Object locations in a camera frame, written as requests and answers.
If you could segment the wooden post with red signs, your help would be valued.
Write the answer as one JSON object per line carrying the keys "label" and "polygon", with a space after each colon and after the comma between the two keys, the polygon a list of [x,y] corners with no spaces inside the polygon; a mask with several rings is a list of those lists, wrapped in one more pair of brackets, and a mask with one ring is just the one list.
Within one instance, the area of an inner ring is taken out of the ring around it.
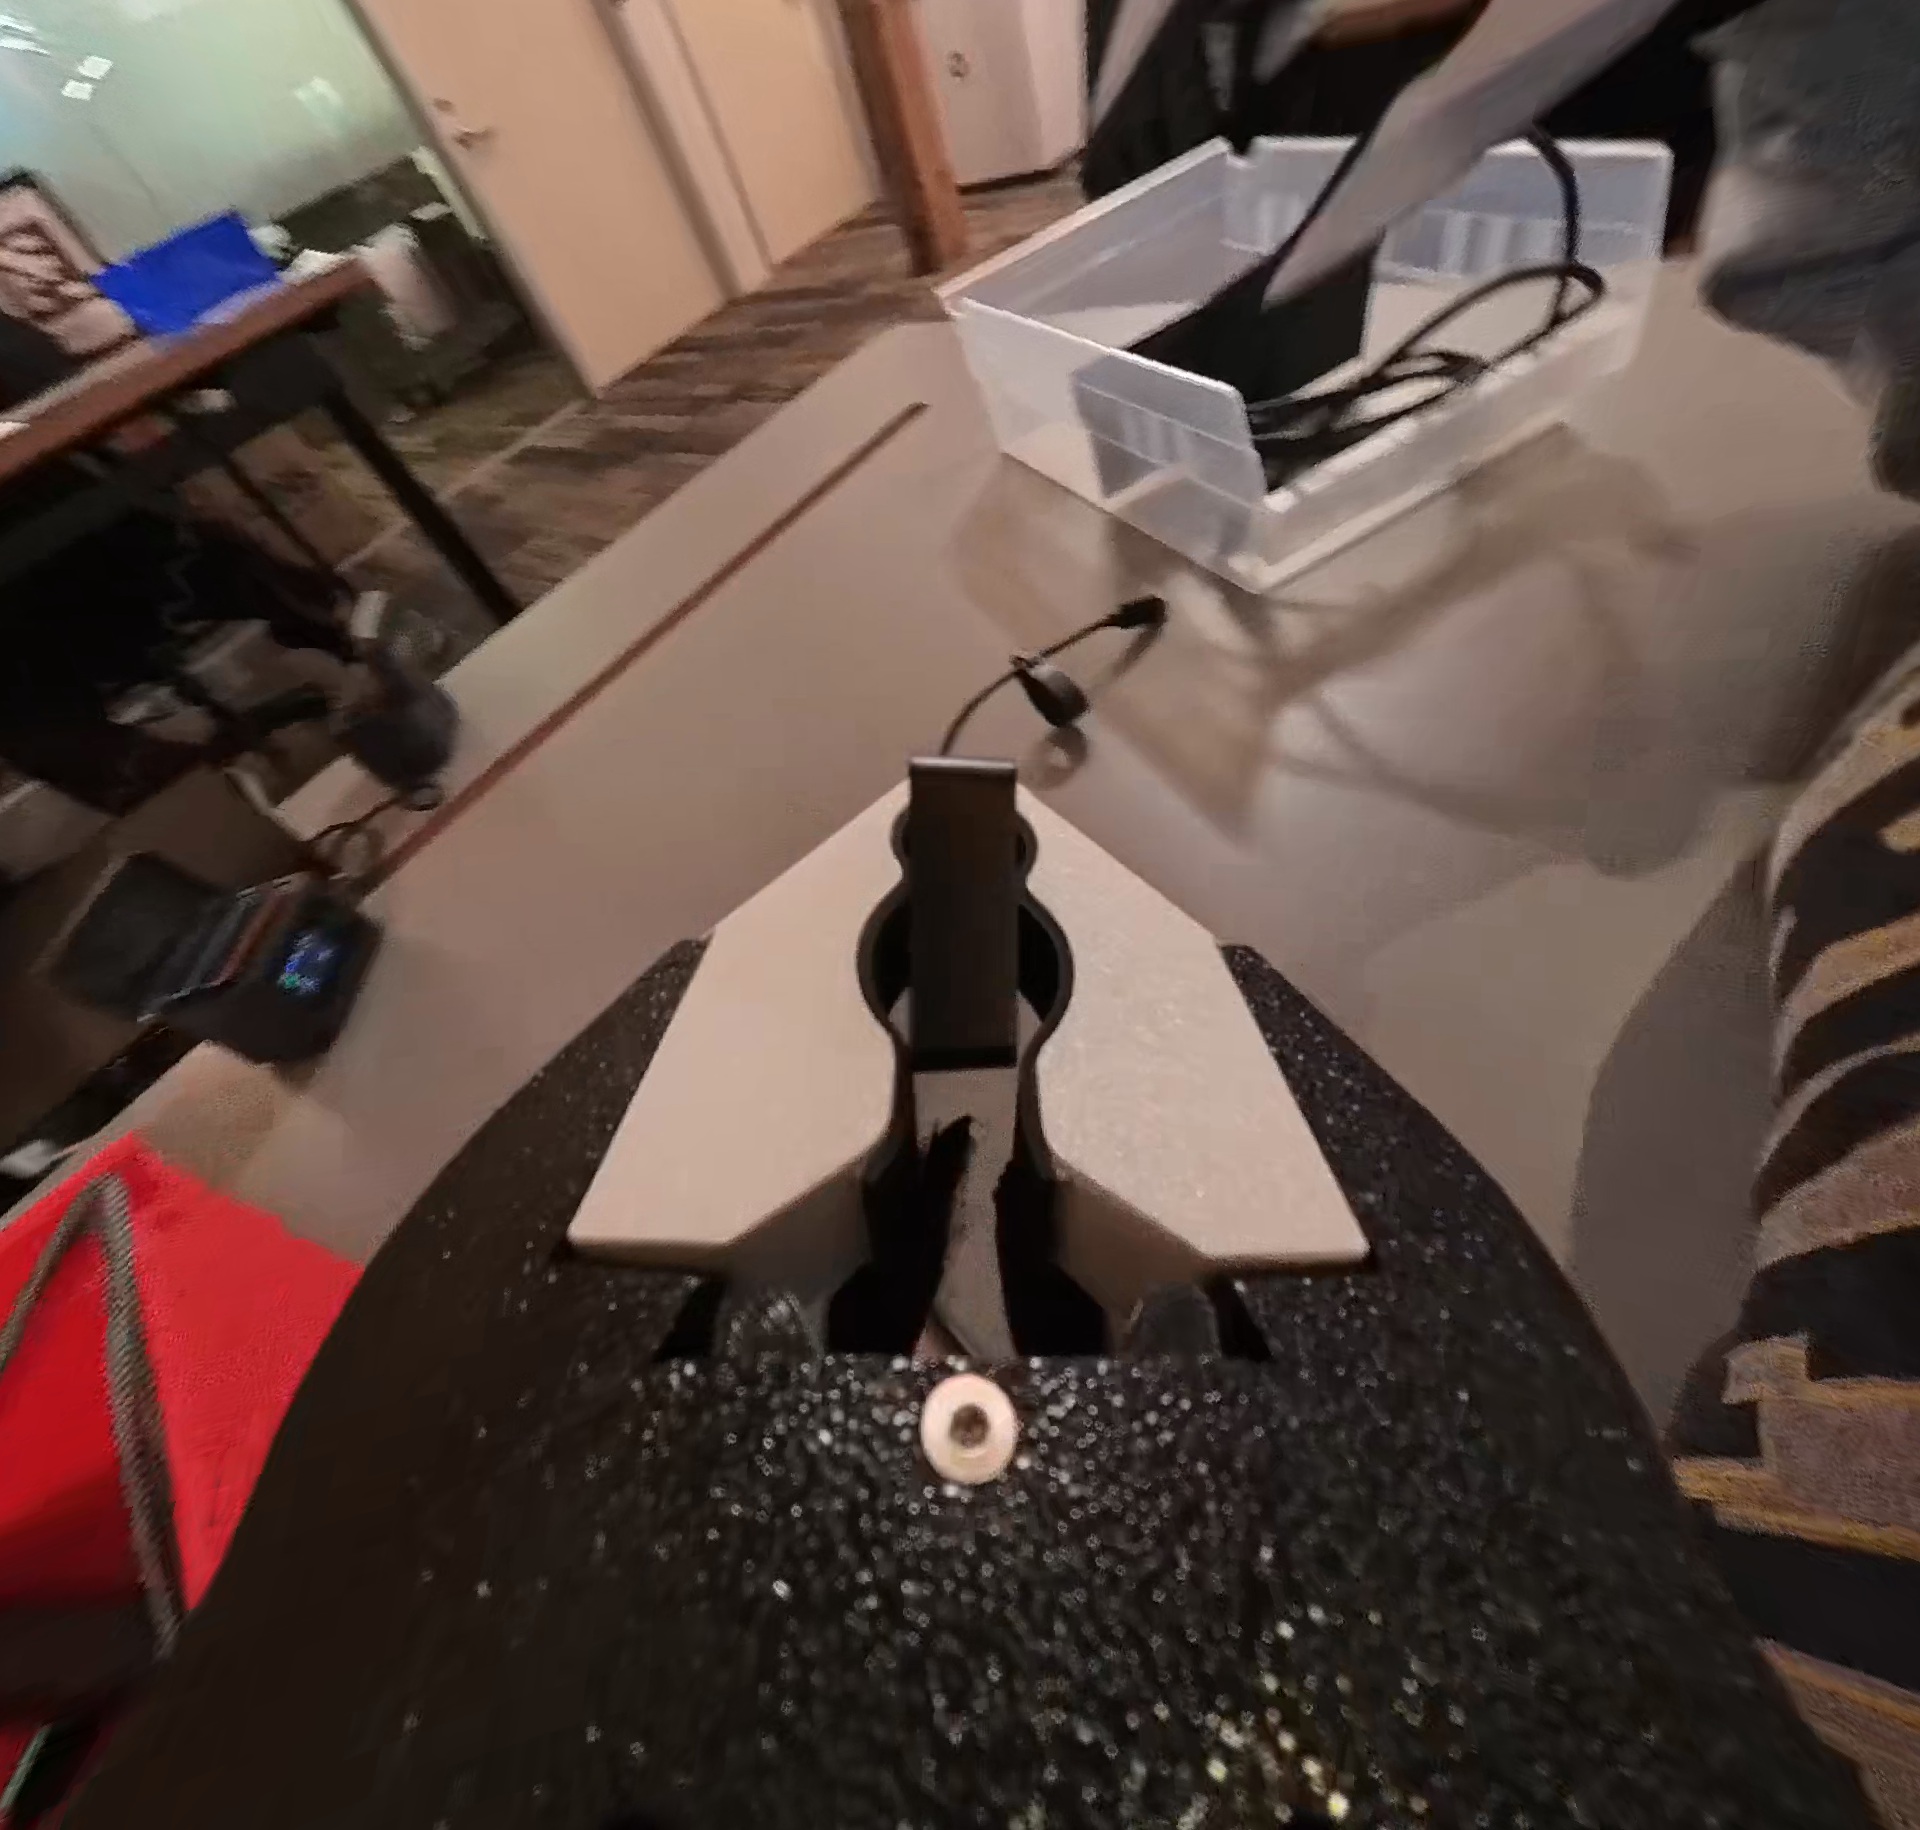
{"label": "wooden post with red signs", "polygon": [[968,257],[970,227],[914,21],[914,0],[834,0],[880,187],[922,276]]}

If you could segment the wooden top desk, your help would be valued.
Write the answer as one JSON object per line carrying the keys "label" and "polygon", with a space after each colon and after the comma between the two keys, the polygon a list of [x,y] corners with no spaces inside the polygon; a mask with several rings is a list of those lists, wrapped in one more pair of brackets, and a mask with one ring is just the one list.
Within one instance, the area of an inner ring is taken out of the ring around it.
{"label": "wooden top desk", "polygon": [[338,256],[305,276],[228,301],[192,331],[142,338],[5,414],[13,428],[2,446],[4,486],[57,466],[75,469],[97,446],[144,421],[173,427],[179,440],[109,451],[87,492],[5,518],[4,582],[63,555],[109,517],[172,496],[304,412],[318,412],[487,617],[495,627],[518,617],[518,598],[401,456],[327,350],[345,305],[373,290],[367,263]]}

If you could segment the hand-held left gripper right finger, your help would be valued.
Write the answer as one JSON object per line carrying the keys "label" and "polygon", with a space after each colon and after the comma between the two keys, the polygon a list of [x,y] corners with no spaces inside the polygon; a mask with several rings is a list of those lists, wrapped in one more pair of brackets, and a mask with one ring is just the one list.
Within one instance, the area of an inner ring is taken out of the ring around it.
{"label": "hand-held left gripper right finger", "polygon": [[1362,1267],[1212,932],[1028,795],[1013,904],[998,1350],[1099,1353],[1155,1290]]}

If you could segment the framed marker print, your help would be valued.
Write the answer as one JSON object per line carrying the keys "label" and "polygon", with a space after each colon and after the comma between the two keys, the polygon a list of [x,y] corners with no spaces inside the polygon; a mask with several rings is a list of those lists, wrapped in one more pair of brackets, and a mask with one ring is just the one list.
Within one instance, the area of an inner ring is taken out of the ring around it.
{"label": "framed marker print", "polygon": [[133,329],[98,290],[105,260],[57,193],[25,170],[2,176],[2,308],[75,361],[124,348]]}

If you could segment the white waste cabinet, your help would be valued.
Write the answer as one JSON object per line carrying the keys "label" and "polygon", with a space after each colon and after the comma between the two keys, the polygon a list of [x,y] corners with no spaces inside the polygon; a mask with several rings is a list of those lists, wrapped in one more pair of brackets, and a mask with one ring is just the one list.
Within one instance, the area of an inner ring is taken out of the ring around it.
{"label": "white waste cabinet", "polygon": [[914,0],[914,21],[962,192],[1059,172],[1082,150],[1084,0]]}

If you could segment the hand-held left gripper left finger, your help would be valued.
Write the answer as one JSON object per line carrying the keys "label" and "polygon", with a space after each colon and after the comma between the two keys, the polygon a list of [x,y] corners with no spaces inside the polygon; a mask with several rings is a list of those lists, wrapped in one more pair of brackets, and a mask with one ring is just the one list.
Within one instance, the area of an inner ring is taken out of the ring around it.
{"label": "hand-held left gripper left finger", "polygon": [[824,1333],[871,1253],[863,1189],[898,1109],[856,948],[900,884],[904,806],[885,792],[714,926],[568,1222],[578,1257],[775,1290]]}

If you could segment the clear plastic bin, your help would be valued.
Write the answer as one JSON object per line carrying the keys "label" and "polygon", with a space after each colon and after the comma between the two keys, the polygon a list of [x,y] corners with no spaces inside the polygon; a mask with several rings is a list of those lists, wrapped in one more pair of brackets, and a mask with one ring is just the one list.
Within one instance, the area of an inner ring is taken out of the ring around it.
{"label": "clear plastic bin", "polygon": [[1559,281],[1562,184],[1515,139],[1383,237],[1357,356],[1458,358],[1466,384],[1409,382],[1357,403],[1380,427],[1271,482],[1244,397],[1208,365],[1141,346],[1299,229],[1351,137],[1214,137],[940,290],[1002,454],[1199,571],[1264,593],[1357,547],[1493,458],[1567,423],[1639,348],[1667,231],[1655,139],[1562,139],[1577,189]]}

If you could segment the red plastic bin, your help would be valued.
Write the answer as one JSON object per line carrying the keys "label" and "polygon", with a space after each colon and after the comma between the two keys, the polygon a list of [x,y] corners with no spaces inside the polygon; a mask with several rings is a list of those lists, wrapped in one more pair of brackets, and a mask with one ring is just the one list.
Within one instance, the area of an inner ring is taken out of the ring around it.
{"label": "red plastic bin", "polygon": [[358,1275],[142,1140],[4,1218],[4,1827],[179,1643]]}

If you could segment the white door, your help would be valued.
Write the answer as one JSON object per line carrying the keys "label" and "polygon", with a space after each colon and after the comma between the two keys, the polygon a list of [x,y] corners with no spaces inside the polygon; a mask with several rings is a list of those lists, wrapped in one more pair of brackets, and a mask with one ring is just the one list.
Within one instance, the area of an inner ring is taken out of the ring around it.
{"label": "white door", "polygon": [[722,306],[611,0],[347,0],[592,397]]}
{"label": "white door", "polygon": [[733,297],[875,201],[832,0],[596,0]]}

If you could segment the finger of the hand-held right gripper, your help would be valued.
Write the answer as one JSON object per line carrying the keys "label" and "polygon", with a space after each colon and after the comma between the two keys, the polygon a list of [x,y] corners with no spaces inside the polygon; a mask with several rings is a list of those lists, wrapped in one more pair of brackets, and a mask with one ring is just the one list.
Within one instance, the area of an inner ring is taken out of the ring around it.
{"label": "finger of the hand-held right gripper", "polygon": [[1412,210],[1457,184],[1482,152],[1526,131],[1677,0],[1485,0],[1429,72],[1357,141],[1278,253],[1264,305],[1340,271]]}
{"label": "finger of the hand-held right gripper", "polygon": [[1091,136],[1212,137],[1226,111],[1208,31],[1227,0],[1091,0]]}

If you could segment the person's right forearm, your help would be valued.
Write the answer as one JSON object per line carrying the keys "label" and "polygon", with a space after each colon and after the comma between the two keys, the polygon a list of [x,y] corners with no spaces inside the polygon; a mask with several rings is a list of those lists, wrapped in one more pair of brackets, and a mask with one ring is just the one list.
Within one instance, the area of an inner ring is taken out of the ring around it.
{"label": "person's right forearm", "polygon": [[1720,141],[1700,294],[1829,366],[1876,484],[1918,498],[1918,0],[1764,0],[1708,36]]}

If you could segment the black portable power station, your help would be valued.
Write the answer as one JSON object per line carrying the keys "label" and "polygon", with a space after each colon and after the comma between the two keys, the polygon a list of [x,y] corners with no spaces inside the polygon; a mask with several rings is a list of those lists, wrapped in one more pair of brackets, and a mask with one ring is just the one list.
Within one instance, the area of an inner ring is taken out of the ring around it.
{"label": "black portable power station", "polygon": [[343,885],[257,884],[210,901],[142,1016],[253,1065],[305,1065],[341,1040],[379,948],[379,924]]}

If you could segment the black USB hub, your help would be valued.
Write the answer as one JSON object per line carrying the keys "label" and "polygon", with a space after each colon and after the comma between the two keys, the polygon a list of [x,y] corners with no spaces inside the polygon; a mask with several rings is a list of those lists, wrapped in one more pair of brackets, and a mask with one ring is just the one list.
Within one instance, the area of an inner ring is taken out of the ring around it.
{"label": "black USB hub", "polygon": [[1013,766],[910,761],[904,871],[914,1071],[1013,1065],[1021,887]]}
{"label": "black USB hub", "polygon": [[1286,402],[1360,356],[1373,294],[1377,248],[1357,253],[1340,269],[1274,306],[1274,366],[1261,393]]}

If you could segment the small blue plastic bin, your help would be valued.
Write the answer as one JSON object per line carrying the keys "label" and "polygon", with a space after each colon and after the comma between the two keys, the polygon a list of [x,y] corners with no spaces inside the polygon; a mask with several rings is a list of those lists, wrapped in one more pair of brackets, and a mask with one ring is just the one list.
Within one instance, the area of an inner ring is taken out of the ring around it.
{"label": "small blue plastic bin", "polygon": [[281,276],[248,221],[222,210],[97,271],[91,285],[139,337],[176,338]]}

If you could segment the glass office partition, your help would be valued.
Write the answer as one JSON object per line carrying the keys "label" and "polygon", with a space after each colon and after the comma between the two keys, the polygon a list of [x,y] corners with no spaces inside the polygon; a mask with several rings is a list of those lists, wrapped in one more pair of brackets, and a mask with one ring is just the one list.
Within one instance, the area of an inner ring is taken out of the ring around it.
{"label": "glass office partition", "polygon": [[281,221],[419,139],[347,0],[2,0],[4,173],[103,257]]}

